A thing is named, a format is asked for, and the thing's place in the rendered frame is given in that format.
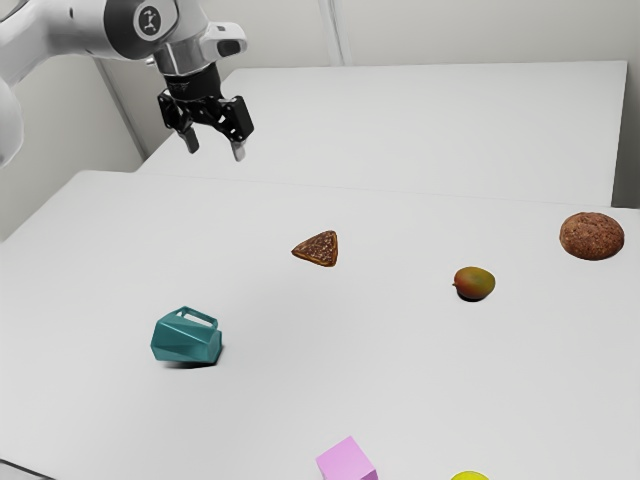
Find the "pink cube block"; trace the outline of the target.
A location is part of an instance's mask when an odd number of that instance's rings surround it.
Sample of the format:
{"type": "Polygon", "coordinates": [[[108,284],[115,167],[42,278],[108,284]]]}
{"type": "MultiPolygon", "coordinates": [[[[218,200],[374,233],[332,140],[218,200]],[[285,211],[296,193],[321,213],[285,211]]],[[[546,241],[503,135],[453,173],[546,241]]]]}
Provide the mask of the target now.
{"type": "Polygon", "coordinates": [[[316,458],[323,480],[379,480],[372,462],[352,436],[316,458]]]}

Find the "round brown bread loaf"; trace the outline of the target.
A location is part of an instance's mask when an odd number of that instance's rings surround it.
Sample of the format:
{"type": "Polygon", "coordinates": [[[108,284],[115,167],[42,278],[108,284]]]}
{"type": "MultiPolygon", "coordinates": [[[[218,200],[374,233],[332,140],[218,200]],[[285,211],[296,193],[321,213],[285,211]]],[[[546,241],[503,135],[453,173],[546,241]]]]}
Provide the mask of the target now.
{"type": "Polygon", "coordinates": [[[598,212],[579,212],[566,218],[559,241],[570,255],[598,261],[616,255],[624,246],[625,234],[614,218],[598,212]]]}

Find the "teal faceted mug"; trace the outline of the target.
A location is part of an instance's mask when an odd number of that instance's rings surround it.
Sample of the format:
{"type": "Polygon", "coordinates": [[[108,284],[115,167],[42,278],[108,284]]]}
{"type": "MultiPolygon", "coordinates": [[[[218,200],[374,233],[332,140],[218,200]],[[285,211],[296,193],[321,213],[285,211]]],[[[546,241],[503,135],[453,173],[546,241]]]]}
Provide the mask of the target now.
{"type": "Polygon", "coordinates": [[[215,364],[222,352],[218,320],[188,306],[160,318],[150,348],[157,361],[215,364]]]}

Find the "brown triangular pastry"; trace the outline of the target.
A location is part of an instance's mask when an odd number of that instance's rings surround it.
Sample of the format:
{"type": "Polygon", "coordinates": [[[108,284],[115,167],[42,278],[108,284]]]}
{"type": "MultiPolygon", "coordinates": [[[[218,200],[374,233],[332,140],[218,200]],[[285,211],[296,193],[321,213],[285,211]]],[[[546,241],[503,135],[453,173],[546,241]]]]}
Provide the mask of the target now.
{"type": "Polygon", "coordinates": [[[322,267],[334,267],[338,259],[338,236],[333,230],[314,235],[296,245],[291,254],[322,267]]]}

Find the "red-green mango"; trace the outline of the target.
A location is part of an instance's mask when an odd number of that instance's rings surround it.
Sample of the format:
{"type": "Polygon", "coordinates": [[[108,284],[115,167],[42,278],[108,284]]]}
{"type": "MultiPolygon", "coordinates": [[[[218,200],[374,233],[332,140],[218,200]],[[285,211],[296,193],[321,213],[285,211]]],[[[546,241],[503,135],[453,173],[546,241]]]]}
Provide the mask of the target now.
{"type": "Polygon", "coordinates": [[[470,301],[479,301],[493,292],[496,278],[483,268],[468,266],[455,273],[452,285],[460,297],[470,301]]]}

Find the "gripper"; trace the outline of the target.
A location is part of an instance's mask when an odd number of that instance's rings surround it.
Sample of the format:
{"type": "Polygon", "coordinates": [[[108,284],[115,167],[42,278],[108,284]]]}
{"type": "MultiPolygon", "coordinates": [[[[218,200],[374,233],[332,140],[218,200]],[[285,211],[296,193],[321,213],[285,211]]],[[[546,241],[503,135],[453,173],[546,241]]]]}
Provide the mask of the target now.
{"type": "Polygon", "coordinates": [[[254,132],[245,99],[242,96],[222,98],[221,79],[216,66],[184,76],[165,75],[167,89],[157,97],[163,122],[184,141],[189,153],[199,149],[199,141],[193,128],[193,119],[184,112],[176,100],[191,102],[204,98],[209,114],[209,125],[223,134],[230,143],[234,159],[241,162],[245,156],[245,143],[254,132]]]}

